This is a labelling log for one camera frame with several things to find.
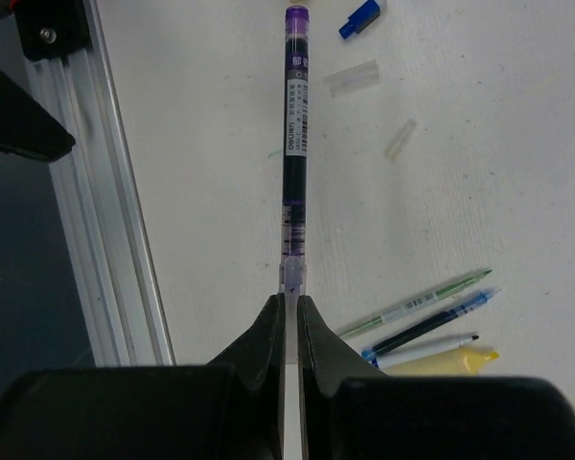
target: pen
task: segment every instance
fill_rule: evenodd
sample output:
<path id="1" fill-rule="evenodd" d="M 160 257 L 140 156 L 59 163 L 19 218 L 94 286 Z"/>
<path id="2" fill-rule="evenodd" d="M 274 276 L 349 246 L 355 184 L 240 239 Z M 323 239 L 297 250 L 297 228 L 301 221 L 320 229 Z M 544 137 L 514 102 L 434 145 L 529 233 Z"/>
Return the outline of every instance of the pen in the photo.
<path id="1" fill-rule="evenodd" d="M 373 318 L 359 320 L 353 325 L 348 326 L 344 331 L 339 332 L 339 336 L 341 338 L 353 337 L 375 329 L 382 324 L 401 319 L 410 313 L 421 311 L 426 307 L 430 307 L 437 302 L 441 302 L 442 300 L 447 299 L 448 297 L 479 283 L 490 273 L 492 273 L 492 271 L 488 269 L 475 273 L 471 276 L 465 276 L 456 282 L 446 284 L 438 289 L 431 290 L 430 292 L 426 292 L 413 299 L 409 299 L 405 302 L 399 303 L 398 305 L 389 307 Z"/>
<path id="2" fill-rule="evenodd" d="M 492 350 L 466 346 L 386 367 L 383 372 L 394 377 L 476 376 L 484 366 L 498 358 L 498 353 Z"/>
<path id="3" fill-rule="evenodd" d="M 421 323 L 416 324 L 412 328 L 394 335 L 393 337 L 386 338 L 377 345 L 364 350 L 362 352 L 362 357 L 370 361 L 375 357 L 385 355 L 392 350 L 399 348 L 405 343 L 410 342 L 411 340 L 414 340 L 421 335 L 429 333 L 430 331 L 434 331 L 444 324 L 447 324 L 448 322 L 467 314 L 469 311 L 473 311 L 483 305 L 486 305 L 496 292 L 497 290 L 493 289 L 482 290 L 466 302 L 457 305 L 456 307 L 452 307 L 449 310 L 441 311 L 433 316 L 430 316 L 428 319 L 425 319 Z"/>
<path id="4" fill-rule="evenodd" d="M 399 364 L 415 361 L 416 359 L 421 359 L 422 357 L 432 357 L 433 355 L 456 350 L 478 339 L 479 335 L 443 338 L 441 340 L 435 340 L 434 342 L 427 343 L 426 345 L 419 347 L 414 347 L 403 352 L 392 352 L 385 356 L 374 357 L 371 359 L 371 364 L 373 364 L 378 369 L 398 366 Z"/>
<path id="5" fill-rule="evenodd" d="M 286 299 L 286 363 L 296 363 L 296 308 L 305 293 L 305 202 L 309 122 L 309 10 L 286 11 L 284 184 L 279 292 Z"/>

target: black bracket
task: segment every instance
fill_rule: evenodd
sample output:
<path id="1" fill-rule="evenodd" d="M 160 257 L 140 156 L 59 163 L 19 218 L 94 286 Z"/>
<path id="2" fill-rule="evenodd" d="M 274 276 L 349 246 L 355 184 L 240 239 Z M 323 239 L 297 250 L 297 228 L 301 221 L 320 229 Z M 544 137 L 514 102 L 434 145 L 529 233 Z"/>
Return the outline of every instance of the black bracket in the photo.
<path id="1" fill-rule="evenodd" d="M 63 58 L 89 43 L 81 0 L 15 0 L 23 53 L 31 61 Z"/>

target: green mark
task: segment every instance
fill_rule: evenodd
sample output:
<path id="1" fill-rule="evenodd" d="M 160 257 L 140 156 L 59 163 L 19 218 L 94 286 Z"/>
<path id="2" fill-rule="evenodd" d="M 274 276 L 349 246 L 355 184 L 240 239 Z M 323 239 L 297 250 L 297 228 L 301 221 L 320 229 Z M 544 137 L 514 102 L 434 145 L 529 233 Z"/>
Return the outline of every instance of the green mark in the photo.
<path id="1" fill-rule="evenodd" d="M 284 150 L 283 149 L 278 149 L 275 151 L 272 151 L 271 153 L 268 154 L 268 158 L 272 158 L 273 156 L 277 156 L 279 153 L 283 153 Z"/>

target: transparent plastic piece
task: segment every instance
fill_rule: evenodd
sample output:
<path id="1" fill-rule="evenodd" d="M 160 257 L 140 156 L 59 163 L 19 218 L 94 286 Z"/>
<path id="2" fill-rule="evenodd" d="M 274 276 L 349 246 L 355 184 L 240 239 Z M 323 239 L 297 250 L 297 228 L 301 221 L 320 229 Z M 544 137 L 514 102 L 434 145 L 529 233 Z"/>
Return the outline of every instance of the transparent plastic piece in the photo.
<path id="1" fill-rule="evenodd" d="M 304 294 L 303 266 L 300 259 L 289 256 L 285 262 L 285 296 L 286 296 L 286 364 L 298 362 L 298 297 Z"/>
<path id="2" fill-rule="evenodd" d="M 380 69 L 377 66 L 376 60 L 364 62 L 350 69 L 341 70 L 324 79 L 324 84 L 327 84 L 330 88 L 332 97 L 379 84 L 379 82 Z"/>

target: green pen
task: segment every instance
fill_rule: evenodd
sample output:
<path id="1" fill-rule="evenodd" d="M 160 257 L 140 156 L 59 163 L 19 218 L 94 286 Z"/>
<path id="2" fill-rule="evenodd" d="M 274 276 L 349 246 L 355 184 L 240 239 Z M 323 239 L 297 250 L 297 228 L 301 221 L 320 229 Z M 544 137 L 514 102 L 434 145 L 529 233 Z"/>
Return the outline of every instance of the green pen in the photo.
<path id="1" fill-rule="evenodd" d="M 432 290 L 431 292 L 419 295 L 414 299 L 400 302 L 398 305 L 389 307 L 388 309 L 381 311 L 379 314 L 372 318 L 357 321 L 353 325 L 345 328 L 345 330 L 341 331 L 338 335 L 341 338 L 354 337 L 356 335 L 375 329 L 382 324 L 391 323 L 392 321 L 401 319 L 410 313 L 421 311 L 426 307 L 430 307 L 437 302 L 441 302 L 443 299 L 447 299 L 448 297 L 455 295 L 466 288 L 470 288 L 471 286 L 479 283 L 490 273 L 492 273 L 490 269 L 484 270 L 471 276 L 462 278 L 459 281 L 449 283 L 448 285 Z"/>

